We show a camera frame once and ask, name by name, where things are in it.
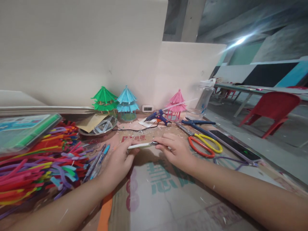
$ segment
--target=smartphone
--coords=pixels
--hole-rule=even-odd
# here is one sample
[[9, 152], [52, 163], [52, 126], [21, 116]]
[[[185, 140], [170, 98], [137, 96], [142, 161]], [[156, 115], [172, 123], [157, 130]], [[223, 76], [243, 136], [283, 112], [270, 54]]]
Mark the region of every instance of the smartphone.
[[227, 148], [232, 150], [235, 154], [239, 157], [246, 160], [248, 163], [255, 163], [261, 160], [261, 158], [253, 153], [252, 151], [248, 150], [244, 146], [240, 145], [233, 139], [227, 137], [225, 134], [221, 133], [218, 130], [209, 130], [221, 143], [223, 143]]

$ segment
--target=pink pagoda model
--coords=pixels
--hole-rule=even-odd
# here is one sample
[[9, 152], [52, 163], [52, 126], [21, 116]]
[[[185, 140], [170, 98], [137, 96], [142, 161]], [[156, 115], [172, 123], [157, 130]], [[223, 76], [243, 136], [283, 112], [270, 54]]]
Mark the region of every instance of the pink pagoda model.
[[[184, 102], [182, 93], [181, 93], [181, 89], [179, 89], [179, 91], [170, 99], [170, 103], [168, 103], [166, 105], [166, 107], [178, 104], [178, 103], [182, 103]], [[168, 113], [167, 113], [167, 119], [171, 120], [171, 121], [178, 121], [180, 120], [180, 114], [182, 111], [186, 111], [186, 106], [185, 104], [180, 104], [174, 107], [171, 107], [168, 109]]]

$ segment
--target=red plastic chair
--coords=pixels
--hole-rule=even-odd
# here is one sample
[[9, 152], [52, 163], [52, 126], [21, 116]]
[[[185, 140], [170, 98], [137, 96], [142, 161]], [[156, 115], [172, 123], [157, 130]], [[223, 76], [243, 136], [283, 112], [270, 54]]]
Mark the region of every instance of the red plastic chair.
[[268, 117], [273, 119], [274, 124], [262, 136], [262, 139], [268, 135], [273, 135], [281, 125], [288, 119], [287, 115], [301, 102], [301, 98], [297, 95], [286, 92], [269, 92], [262, 96], [257, 105], [240, 123], [242, 126], [250, 117], [248, 125], [254, 123], [260, 117]]
[[231, 95], [231, 93], [233, 93], [232, 97], [231, 97], [231, 98], [233, 98], [235, 92], [236, 92], [235, 90], [227, 90], [225, 98], [227, 99]]
[[287, 87], [287, 88], [296, 88], [296, 89], [300, 89], [300, 90], [307, 90], [308, 87], [301, 87], [301, 86], [291, 86], [291, 87]]

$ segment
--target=blue glue gun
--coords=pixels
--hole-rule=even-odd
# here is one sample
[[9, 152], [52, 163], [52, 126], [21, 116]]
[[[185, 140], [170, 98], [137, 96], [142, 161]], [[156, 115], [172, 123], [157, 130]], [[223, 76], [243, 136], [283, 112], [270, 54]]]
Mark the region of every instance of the blue glue gun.
[[172, 123], [170, 121], [166, 120], [166, 118], [163, 116], [163, 114], [164, 114], [163, 110], [160, 109], [159, 111], [156, 111], [153, 114], [151, 114], [150, 116], [148, 116], [145, 119], [145, 121], [157, 119], [157, 122], [163, 121], [167, 127], [170, 127]]

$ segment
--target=hand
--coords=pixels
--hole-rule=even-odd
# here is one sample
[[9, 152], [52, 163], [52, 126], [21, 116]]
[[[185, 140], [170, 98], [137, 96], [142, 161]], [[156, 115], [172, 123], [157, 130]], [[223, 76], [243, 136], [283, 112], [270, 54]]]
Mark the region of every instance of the hand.
[[106, 194], [111, 193], [130, 170], [134, 157], [140, 149], [132, 149], [127, 153], [127, 148], [135, 144], [139, 144], [139, 142], [126, 139], [111, 153], [106, 169], [99, 176], [99, 181], [102, 183]]
[[183, 138], [171, 133], [165, 133], [161, 138], [155, 137], [154, 141], [160, 143], [155, 148], [161, 150], [170, 163], [179, 169], [189, 173], [195, 166], [198, 158], [192, 155]]

